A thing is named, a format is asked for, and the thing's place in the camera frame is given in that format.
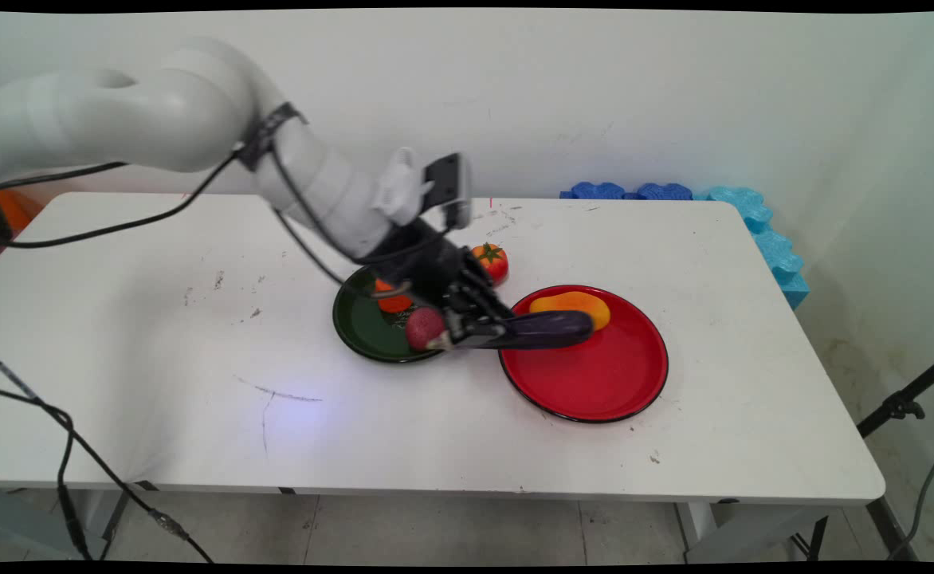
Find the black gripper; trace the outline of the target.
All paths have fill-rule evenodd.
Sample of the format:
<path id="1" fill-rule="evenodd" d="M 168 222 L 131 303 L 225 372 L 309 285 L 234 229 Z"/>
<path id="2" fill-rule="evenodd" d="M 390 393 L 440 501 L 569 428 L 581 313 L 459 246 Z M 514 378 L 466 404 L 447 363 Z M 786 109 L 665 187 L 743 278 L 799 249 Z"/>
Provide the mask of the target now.
<path id="1" fill-rule="evenodd" d="M 471 249 L 456 245 L 423 219 L 394 226 L 383 242 L 360 258 L 376 277 L 393 287 L 408 282 L 406 297 L 416 305 L 449 310 L 434 350 L 496 348 L 514 317 L 493 284 L 474 272 Z"/>

